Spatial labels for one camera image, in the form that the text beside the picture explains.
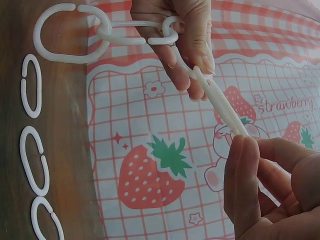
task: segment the white plastic chain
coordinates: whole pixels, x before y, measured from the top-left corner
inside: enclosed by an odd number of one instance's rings
[[[101,25],[97,29],[97,36],[102,39],[102,44],[95,52],[84,56],[56,54],[48,51],[41,41],[41,28],[45,21],[53,14],[61,11],[74,11],[77,9],[81,13],[88,13],[95,15],[100,21]],[[170,16],[164,20],[162,24],[152,21],[116,21],[111,22],[108,15],[101,9],[89,6],[79,5],[78,7],[73,3],[61,3],[54,5],[47,9],[38,19],[35,24],[33,32],[33,42],[37,52],[45,59],[53,62],[71,63],[71,64],[88,64],[98,60],[101,57],[110,43],[117,43],[120,45],[143,45],[146,40],[142,37],[121,37],[115,36],[112,33],[113,28],[116,27],[153,27],[162,30],[163,37],[151,37],[147,40],[150,45],[169,45],[171,46],[177,58],[177,64],[184,69],[192,79],[200,82],[205,94],[208,96],[212,106],[219,112],[222,120],[231,128],[234,134],[248,135],[246,128],[241,122],[240,118],[228,102],[227,98],[213,81],[213,74],[203,74],[198,66],[193,69],[182,59],[179,49],[175,46],[178,40],[178,33],[170,27],[174,22],[182,22],[178,16]],[[209,45],[206,45],[206,52],[209,60],[215,69],[215,59]]]
[[[84,55],[84,56],[76,56],[76,55],[65,55],[65,54],[57,54],[48,51],[41,41],[41,29],[45,21],[53,14],[61,11],[74,11],[77,9],[81,13],[92,14],[96,16],[100,21],[101,25],[97,29],[97,36],[102,40],[101,45],[96,49],[96,51]],[[37,20],[34,31],[33,31],[33,43],[34,47],[43,58],[53,61],[53,62],[61,62],[61,63],[70,63],[70,64],[88,64],[94,61],[97,61],[108,49],[110,43],[117,43],[120,45],[143,45],[146,44],[146,40],[142,37],[121,37],[113,35],[113,28],[116,27],[152,27],[162,30],[163,37],[151,37],[147,40],[150,45],[169,45],[171,46],[176,58],[177,64],[184,69],[190,78],[196,79],[201,84],[205,94],[208,96],[209,101],[212,106],[219,112],[222,120],[231,128],[234,134],[241,134],[244,136],[248,135],[246,128],[241,122],[240,118],[228,102],[224,93],[218,87],[218,85],[213,81],[213,74],[207,75],[203,74],[198,66],[194,66],[193,69],[188,67],[188,65],[182,59],[179,49],[175,46],[176,41],[179,36],[178,33],[170,27],[170,25],[174,22],[182,22],[181,19],[177,16],[170,16],[163,21],[162,24],[152,21],[117,21],[111,22],[108,15],[104,13],[101,9],[89,6],[89,5],[79,5],[78,7],[73,3],[61,3],[54,5],[48,8]],[[206,54],[211,61],[213,69],[215,69],[215,59],[212,54],[212,49],[209,45],[206,45]],[[28,63],[32,61],[34,63],[35,69],[37,71],[37,106],[35,111],[32,111],[26,95],[26,80],[24,79],[27,76],[27,66]],[[21,97],[22,103],[25,108],[25,111],[31,118],[37,118],[40,114],[42,107],[42,77],[39,63],[35,56],[28,55],[23,62],[22,68],[22,76],[23,79],[21,81]],[[60,221],[56,214],[53,212],[53,208],[50,203],[43,197],[48,193],[49,190],[49,169],[46,157],[44,155],[41,156],[41,162],[44,171],[44,187],[40,189],[34,181],[33,175],[30,170],[30,166],[28,163],[28,158],[26,155],[26,138],[27,135],[31,134],[37,142],[38,150],[40,154],[44,153],[42,142],[38,132],[27,126],[25,130],[22,132],[20,137],[20,154],[21,160],[26,171],[27,178],[29,180],[30,186],[33,191],[38,195],[38,197],[33,201],[31,207],[31,220],[34,232],[38,239],[45,240],[46,238],[43,236],[37,217],[38,206],[40,204],[44,205],[47,211],[49,212],[52,220],[54,221],[56,228],[58,230],[58,235],[60,240],[64,240],[64,232],[63,228],[60,224]]]

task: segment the red grid pattern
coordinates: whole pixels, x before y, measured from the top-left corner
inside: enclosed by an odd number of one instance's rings
[[[225,90],[236,86],[257,114],[254,124],[270,137],[283,136],[290,122],[299,121],[310,129],[315,147],[320,147],[320,67],[301,63],[306,60],[307,52],[319,45],[319,25],[273,8],[235,1],[216,2],[212,10],[212,39],[215,81],[219,87]],[[118,18],[116,13],[124,17],[122,20],[130,19],[130,4],[131,1],[103,1],[98,6],[112,13],[108,15],[113,21],[113,17]],[[257,25],[250,24],[252,15],[258,16]],[[268,16],[274,18],[272,26],[268,26],[271,24]],[[136,36],[129,28],[124,34]],[[92,27],[90,36],[94,35]],[[283,57],[294,60],[279,63]],[[218,124],[212,106],[209,102],[191,102],[187,94],[178,93],[160,64],[153,64],[152,59],[156,59],[155,55],[144,53],[141,46],[112,45],[102,59],[88,66],[89,74],[103,67],[88,78],[88,105],[92,169],[106,236],[139,240],[232,239],[233,226],[223,211],[223,195],[211,191],[204,179],[204,171],[219,159],[212,148],[214,128]],[[137,67],[126,73],[127,68],[132,68],[129,65],[137,62]],[[149,98],[144,90],[148,82],[154,81],[160,81],[165,92]],[[261,112],[261,104],[255,102],[254,97],[258,94],[270,104],[285,103],[291,97],[309,100],[313,109],[306,105]],[[115,138],[117,133],[121,136],[119,143]],[[167,143],[185,138],[182,154],[194,171],[187,172],[184,192],[172,204],[154,209],[129,209],[117,196],[120,167],[132,148],[145,146],[151,140],[150,134],[164,138]],[[189,223],[190,215],[196,213],[201,221],[197,225]]]
[[[239,74],[237,72],[237,68],[239,65],[243,65],[241,69],[243,69],[242,74]],[[261,69],[265,68],[265,75],[261,74]],[[126,209],[126,213],[123,213],[122,208],[126,208],[119,200],[116,194],[116,189],[113,189],[115,192],[113,193],[113,196],[101,196],[100,192],[101,190],[104,192],[109,192],[111,188],[106,188],[105,185],[98,186],[97,188],[97,196],[98,201],[101,205],[103,205],[101,212],[106,211],[108,212],[108,209],[114,208],[114,204],[117,203],[119,207],[119,216],[108,216],[108,213],[102,213],[103,219],[109,223],[116,223],[117,221],[121,221],[122,227],[123,227],[123,235],[113,235],[113,228],[108,230],[108,224],[107,226],[107,233],[110,233],[108,235],[109,239],[117,239],[117,238],[127,238],[127,237],[141,237],[144,238],[145,236],[153,236],[156,235],[156,237],[162,236],[162,238],[166,239],[168,237],[169,233],[175,233],[179,231],[184,231],[185,238],[186,239],[192,239],[189,236],[188,230],[190,228],[203,228],[203,233],[205,239],[210,239],[212,236],[208,232],[208,229],[210,229],[210,224],[221,224],[223,234],[216,237],[227,237],[230,231],[230,228],[226,229],[224,222],[227,220],[227,218],[224,216],[222,205],[223,205],[223,197],[219,194],[210,192],[208,186],[203,181],[203,171],[205,168],[210,167],[214,165],[214,163],[218,160],[218,158],[215,158],[214,153],[212,154],[212,138],[213,138],[213,128],[217,124],[217,122],[214,120],[213,117],[213,111],[209,104],[206,102],[199,102],[199,103],[192,103],[188,100],[185,94],[179,94],[177,92],[174,92],[172,90],[173,86],[171,86],[170,80],[168,77],[165,76],[164,70],[158,66],[148,66],[143,69],[141,69],[138,73],[134,74],[123,74],[121,72],[113,72],[112,66],[106,67],[105,74],[102,77],[94,77],[92,81],[90,82],[90,85],[88,87],[88,96],[92,103],[93,112],[92,112],[92,118],[89,124],[90,131],[92,131],[92,139],[91,139],[91,149],[95,153],[94,157],[94,165],[93,165],[93,172],[95,175],[95,181],[97,184],[100,183],[114,183],[113,185],[116,186],[119,181],[119,171],[121,162],[123,161],[124,157],[128,153],[129,149],[132,149],[133,147],[139,145],[139,144],[145,144],[150,140],[149,133],[158,134],[161,138],[165,139],[172,139],[173,141],[176,141],[179,139],[179,137],[183,136],[186,138],[186,145],[187,147],[184,149],[187,153],[186,156],[190,157],[191,162],[196,166],[197,170],[194,173],[194,182],[191,185],[186,186],[184,191],[196,191],[199,196],[199,203],[190,206],[190,207],[184,207],[183,204],[183,196],[181,196],[178,200],[178,207],[174,209],[170,209],[167,207],[162,207],[156,211],[148,211],[146,209],[144,210],[132,210],[130,212],[128,209]],[[286,127],[288,126],[288,123],[292,121],[300,121],[302,123],[305,123],[306,120],[304,119],[304,113],[310,112],[311,113],[311,120],[308,123],[308,126],[310,127],[310,130],[313,134],[313,139],[318,142],[319,140],[319,133],[320,133],[320,122],[319,119],[319,111],[317,110],[317,103],[320,102],[320,96],[317,89],[320,87],[319,84],[319,70],[311,68],[310,66],[303,66],[301,68],[294,67],[291,63],[285,63],[283,65],[277,66],[273,64],[272,62],[268,60],[261,60],[260,62],[256,64],[250,64],[240,59],[232,59],[225,61],[223,63],[217,64],[216,68],[216,82],[217,84],[224,90],[229,86],[237,86],[237,88],[240,89],[242,96],[255,108],[255,110],[259,109],[259,106],[254,102],[253,96],[255,94],[260,94],[262,97],[266,99],[270,99],[270,101],[273,102],[283,102],[288,101],[291,97],[294,97],[296,99],[313,99],[314,102],[314,108],[313,111],[308,110],[307,108],[300,107],[297,109],[293,109],[292,112],[288,111],[274,111],[271,113],[268,113],[268,115],[261,115],[256,120],[256,124],[259,125],[261,128],[265,129],[270,137],[275,136],[282,136],[283,133],[286,130]],[[309,76],[308,80],[310,80],[310,83],[312,83],[312,86],[308,85],[305,82],[303,82],[303,79],[300,77],[301,75]],[[117,77],[123,77],[125,85],[124,88],[117,88],[116,90],[113,90],[112,85],[114,84],[114,81],[118,81],[119,78]],[[134,83],[135,85],[139,86],[131,86],[133,81],[140,81],[139,83]],[[130,92],[134,91],[135,93],[138,93],[139,91],[142,92],[144,89],[144,86],[146,82],[149,81],[161,81],[162,85],[166,87],[166,92],[164,95],[157,96],[156,98],[138,98],[139,100],[131,99],[130,98]],[[104,84],[108,84],[108,89],[97,89],[96,85],[98,83],[99,86],[101,86],[101,81]],[[124,100],[121,100],[118,94],[122,91],[125,92],[126,96],[128,98],[125,98]],[[100,103],[97,104],[97,101],[101,101],[100,98],[97,99],[97,96],[106,96],[109,98],[109,106],[99,106]],[[168,107],[168,104],[166,104],[166,100],[169,99],[169,101],[172,103],[175,99],[176,102],[180,102],[181,108],[179,110],[173,111],[173,109],[165,109],[165,106]],[[160,112],[156,113],[150,113],[148,112],[148,106],[150,105],[149,102],[152,101],[152,103],[156,103],[157,101],[162,104],[163,108]],[[140,108],[145,108],[145,113],[142,113],[137,116],[131,116],[130,115],[130,105],[131,104],[137,104],[136,106],[139,106]],[[121,117],[119,119],[113,119],[117,118],[114,117],[113,108],[117,107],[124,107],[123,109],[126,109],[126,116]],[[108,119],[101,117],[101,115],[97,112],[98,111],[104,111],[106,110],[109,112]],[[188,116],[191,114],[193,116],[193,126],[189,126],[190,122],[188,122]],[[171,129],[170,127],[170,116],[176,115],[181,116],[181,119],[183,119],[182,122],[179,123],[179,127],[177,130]],[[155,126],[152,124],[154,117],[160,117],[164,116],[164,124],[165,128],[167,130],[165,131],[158,131],[157,127],[160,128],[160,126]],[[109,134],[105,136],[105,138],[97,139],[95,136],[96,129],[98,127],[98,132],[101,131],[100,125],[103,125],[104,127],[109,127]],[[129,148],[128,150],[118,150],[117,153],[115,153],[115,148],[118,145],[117,142],[114,140],[115,132],[119,131],[120,127],[126,130],[126,134],[121,134],[123,139],[120,141],[120,145],[124,143],[128,143]],[[133,129],[140,128],[141,133],[133,133]],[[202,138],[197,138],[197,141],[203,141],[203,144],[193,146],[195,144],[195,141],[191,139],[191,136],[194,136],[195,133],[202,133]],[[109,157],[107,157],[108,153],[108,144],[104,144],[106,142],[110,142],[111,144],[111,154]],[[97,151],[100,152],[100,150],[97,150],[97,144],[104,144],[104,151],[101,157],[101,153],[97,155]],[[203,162],[202,160],[199,163],[199,159],[195,158],[194,153],[200,150],[201,154],[203,156],[208,156],[208,159],[206,159],[206,162]],[[106,171],[105,173],[110,173],[110,170],[106,168],[106,166],[113,166],[113,177],[108,176],[100,176],[99,173]],[[210,206],[210,208],[214,208],[216,205],[216,208],[218,207],[220,209],[219,213],[219,219],[215,220],[206,220],[206,206]],[[202,221],[198,226],[190,226],[188,225],[188,214],[185,214],[185,212],[189,211],[198,211],[202,217]],[[170,214],[182,214],[183,216],[183,227],[181,228],[174,228],[170,229],[170,226],[167,226],[167,221],[170,216]],[[163,224],[163,231],[158,232],[149,232],[148,229],[145,226],[145,218],[148,217],[161,217],[161,222]],[[130,226],[126,225],[125,220],[131,220],[134,219],[135,221],[137,219],[142,220],[142,227],[143,232],[140,234],[130,234],[126,232],[126,229],[130,228]]]
[[[248,57],[263,53],[276,59],[288,56],[298,62],[304,60],[307,55],[309,60],[318,61],[309,55],[310,51],[318,49],[320,44],[318,23],[285,10],[241,2],[241,0],[215,0],[212,5],[211,39],[216,58],[228,53],[238,53]],[[97,7],[104,10],[111,20],[131,20],[129,13],[131,1],[115,3],[104,1],[97,4]],[[96,25],[89,29],[89,37],[94,39],[89,41],[90,53],[100,45],[96,29]],[[118,33],[128,37],[139,36],[134,28],[123,28]],[[145,58],[157,59],[148,45],[111,44],[98,62],[88,65],[88,72],[101,63],[127,66]]]

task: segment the tablecloth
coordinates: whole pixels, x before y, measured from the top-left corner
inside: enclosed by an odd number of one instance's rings
[[[95,6],[131,20],[131,1]],[[212,5],[215,82],[252,136],[320,147],[320,24],[242,0]],[[89,16],[88,52],[100,44]],[[119,36],[138,36],[116,28]],[[87,66],[92,172],[106,239],[234,239],[223,210],[233,138],[209,101],[178,92],[152,49],[111,44]]]

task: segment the wooden surface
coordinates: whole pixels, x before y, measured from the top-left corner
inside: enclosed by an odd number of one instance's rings
[[[20,134],[25,126],[37,129],[50,173],[46,199],[52,205],[66,240],[92,240],[103,235],[91,170],[86,112],[86,66],[51,62],[37,54],[33,29],[48,7],[61,0],[0,1],[0,239],[36,239],[31,224],[33,193],[20,158]],[[82,4],[80,0],[68,3]],[[84,15],[60,12],[43,26],[42,41],[49,51],[83,55],[87,51]],[[42,72],[42,111],[37,119],[25,113],[21,95],[22,63],[34,54]],[[36,107],[36,77],[29,64],[27,96]],[[40,155],[32,137],[27,156],[36,183],[44,184]],[[58,239],[55,225],[43,206],[39,225],[46,239]]]

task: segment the green strawberry leaf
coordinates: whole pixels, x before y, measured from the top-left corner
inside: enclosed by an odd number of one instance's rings
[[[179,171],[178,171],[177,168],[172,168],[172,167],[171,167],[170,169],[171,169],[173,175],[178,176]]]
[[[252,120],[247,117],[240,118],[240,120],[242,124],[250,124],[252,122]]]
[[[160,167],[162,169],[170,168],[172,165],[172,161],[170,158],[164,159],[160,162]]]
[[[315,142],[312,140],[312,136],[311,133],[309,133],[309,130],[307,128],[302,128],[300,134],[302,137],[301,144],[303,144],[308,149],[313,149],[313,145],[315,144]]]
[[[186,172],[183,168],[180,169],[179,173],[181,174],[182,177],[187,178]]]
[[[155,135],[153,135],[152,138],[154,142],[149,142],[147,145],[153,149],[151,154],[160,159],[160,167],[162,169],[170,168],[173,175],[178,176],[178,174],[180,174],[186,178],[187,175],[185,169],[192,169],[188,163],[182,161],[183,159],[186,159],[186,157],[180,154],[186,146],[186,140],[181,137],[179,140],[179,146],[176,149],[175,143],[172,143],[168,147],[164,139],[160,140]]]
[[[181,161],[181,166],[182,166],[182,169],[192,169],[192,166],[190,166],[185,161]]]

